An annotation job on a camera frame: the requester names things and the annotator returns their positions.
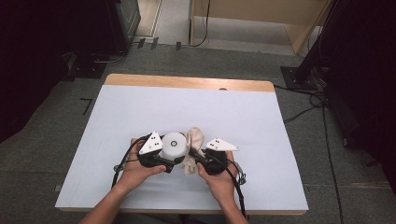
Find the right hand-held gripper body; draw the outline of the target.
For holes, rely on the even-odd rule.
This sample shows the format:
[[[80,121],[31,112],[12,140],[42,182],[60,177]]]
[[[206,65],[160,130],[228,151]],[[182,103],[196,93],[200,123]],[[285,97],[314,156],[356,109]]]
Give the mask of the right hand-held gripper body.
[[[228,164],[226,153],[228,151],[238,151],[239,147],[235,146],[221,138],[214,138],[205,144],[205,169],[209,175],[218,175],[222,173]]]

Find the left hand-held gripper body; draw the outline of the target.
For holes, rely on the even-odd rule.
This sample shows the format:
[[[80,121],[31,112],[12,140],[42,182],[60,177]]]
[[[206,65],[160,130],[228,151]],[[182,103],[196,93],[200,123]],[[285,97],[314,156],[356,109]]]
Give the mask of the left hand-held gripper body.
[[[143,136],[137,141],[140,144],[137,152],[139,162],[145,167],[162,165],[159,153],[163,149],[163,142],[157,132]]]

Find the beige textured cloth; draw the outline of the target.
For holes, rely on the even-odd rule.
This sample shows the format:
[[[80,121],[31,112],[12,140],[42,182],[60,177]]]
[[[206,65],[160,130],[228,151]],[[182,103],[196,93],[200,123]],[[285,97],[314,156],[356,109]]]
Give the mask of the beige textured cloth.
[[[205,153],[201,150],[201,146],[204,143],[205,136],[198,127],[190,128],[186,133],[184,133],[187,139],[187,150],[190,152],[196,152],[200,156],[204,156]],[[197,165],[195,158],[187,153],[183,160],[184,174],[193,175],[197,172]]]

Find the white cylinder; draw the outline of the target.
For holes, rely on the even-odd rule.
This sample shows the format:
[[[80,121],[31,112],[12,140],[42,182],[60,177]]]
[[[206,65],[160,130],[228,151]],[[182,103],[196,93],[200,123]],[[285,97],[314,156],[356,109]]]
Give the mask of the white cylinder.
[[[169,161],[178,160],[187,154],[187,138],[182,133],[169,133],[163,139],[161,157]]]

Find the person's right hand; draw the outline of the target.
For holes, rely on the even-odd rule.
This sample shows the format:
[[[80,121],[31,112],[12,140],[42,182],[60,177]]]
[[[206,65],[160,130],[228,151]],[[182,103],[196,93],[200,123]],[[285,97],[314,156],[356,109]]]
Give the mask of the person's right hand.
[[[237,169],[229,164],[227,170],[219,175],[209,175],[205,167],[197,164],[199,176],[206,182],[218,203],[235,203],[233,178],[237,175]]]

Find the person's left hand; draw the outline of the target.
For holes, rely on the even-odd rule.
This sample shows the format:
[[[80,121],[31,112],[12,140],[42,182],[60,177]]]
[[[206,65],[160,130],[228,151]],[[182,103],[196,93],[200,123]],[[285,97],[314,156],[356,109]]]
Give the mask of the person's left hand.
[[[124,193],[128,193],[139,187],[148,177],[163,173],[166,170],[164,165],[145,167],[140,164],[137,158],[138,149],[144,145],[143,140],[132,139],[132,149],[128,153],[121,177],[116,184],[116,188]]]

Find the white table cover sheet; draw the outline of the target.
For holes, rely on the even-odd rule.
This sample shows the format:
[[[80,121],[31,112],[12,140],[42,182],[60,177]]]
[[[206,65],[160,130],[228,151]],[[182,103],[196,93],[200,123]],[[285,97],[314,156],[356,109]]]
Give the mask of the white table cover sheet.
[[[132,138],[198,127],[239,149],[247,176],[247,213],[302,214],[308,209],[290,140],[272,91],[221,91],[105,85],[99,92],[56,202],[63,211],[93,208],[110,190],[114,167]]]

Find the black flat stand base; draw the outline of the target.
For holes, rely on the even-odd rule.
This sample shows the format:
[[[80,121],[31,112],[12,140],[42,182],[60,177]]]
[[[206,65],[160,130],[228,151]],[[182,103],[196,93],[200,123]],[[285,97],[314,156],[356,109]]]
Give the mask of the black flat stand base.
[[[101,78],[106,68],[105,63],[98,63],[91,55],[76,55],[67,73],[68,78]]]

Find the black cabinet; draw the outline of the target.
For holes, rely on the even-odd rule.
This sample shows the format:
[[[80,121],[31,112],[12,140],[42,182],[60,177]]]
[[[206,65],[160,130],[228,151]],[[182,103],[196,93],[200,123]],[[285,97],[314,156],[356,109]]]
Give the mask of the black cabinet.
[[[127,52],[141,21],[137,0],[106,0],[117,51]]]

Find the dark curtain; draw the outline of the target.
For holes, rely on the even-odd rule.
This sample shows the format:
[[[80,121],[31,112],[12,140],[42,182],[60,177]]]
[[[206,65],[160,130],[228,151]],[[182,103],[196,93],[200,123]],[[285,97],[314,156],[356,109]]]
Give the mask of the dark curtain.
[[[396,194],[396,0],[335,0],[320,49],[326,82],[358,122],[352,137]]]
[[[0,143],[19,132],[69,71],[93,55],[106,0],[0,0]]]

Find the light wooden furniture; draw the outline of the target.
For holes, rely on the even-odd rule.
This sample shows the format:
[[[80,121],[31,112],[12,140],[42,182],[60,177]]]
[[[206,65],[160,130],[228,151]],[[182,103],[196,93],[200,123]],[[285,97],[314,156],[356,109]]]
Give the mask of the light wooden furniture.
[[[329,11],[333,0],[190,0],[190,44],[194,45],[195,18],[282,23],[298,54]]]

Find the black stand with base plate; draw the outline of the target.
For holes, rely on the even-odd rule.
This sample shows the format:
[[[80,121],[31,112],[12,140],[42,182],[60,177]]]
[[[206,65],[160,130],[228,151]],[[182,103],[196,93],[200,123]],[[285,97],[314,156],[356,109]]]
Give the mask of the black stand with base plate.
[[[315,91],[318,87],[312,70],[321,63],[330,60],[331,43],[334,26],[340,18],[341,2],[343,0],[332,0],[330,11],[322,26],[318,39],[309,50],[304,60],[298,67],[281,66],[281,72],[288,90],[310,90]]]

